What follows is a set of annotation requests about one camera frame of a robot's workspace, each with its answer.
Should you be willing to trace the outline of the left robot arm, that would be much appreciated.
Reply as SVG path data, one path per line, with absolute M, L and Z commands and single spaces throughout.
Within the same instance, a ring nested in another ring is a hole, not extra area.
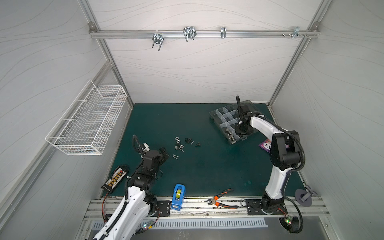
M 125 183 L 125 195 L 100 231 L 95 240 L 129 240 L 148 230 L 140 223 L 157 212 L 157 197 L 150 193 L 160 170 L 160 166 L 170 157 L 165 148 L 141 151 L 141 164 Z

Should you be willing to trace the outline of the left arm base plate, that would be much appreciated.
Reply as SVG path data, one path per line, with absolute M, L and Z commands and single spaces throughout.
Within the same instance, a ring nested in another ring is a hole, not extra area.
M 171 201 L 156 201 L 150 203 L 148 217 L 169 217 L 171 214 Z

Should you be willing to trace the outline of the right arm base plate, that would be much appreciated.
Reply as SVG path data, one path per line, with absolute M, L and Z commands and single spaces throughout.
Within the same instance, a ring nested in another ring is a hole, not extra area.
M 246 199 L 245 203 L 247 214 L 251 216 L 284 215 L 288 213 L 284 198 L 275 200 L 263 196 L 261 199 Z

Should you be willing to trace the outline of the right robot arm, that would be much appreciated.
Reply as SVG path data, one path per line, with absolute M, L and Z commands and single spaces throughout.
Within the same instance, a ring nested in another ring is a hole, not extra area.
M 260 201 L 261 210 L 271 215 L 282 206 L 287 198 L 285 189 L 293 172 L 305 165 L 305 152 L 296 131 L 288 131 L 269 120 L 259 112 L 251 112 L 238 102 L 238 123 L 235 132 L 239 136 L 248 136 L 254 129 L 271 141 L 270 160 L 273 165 L 265 194 Z

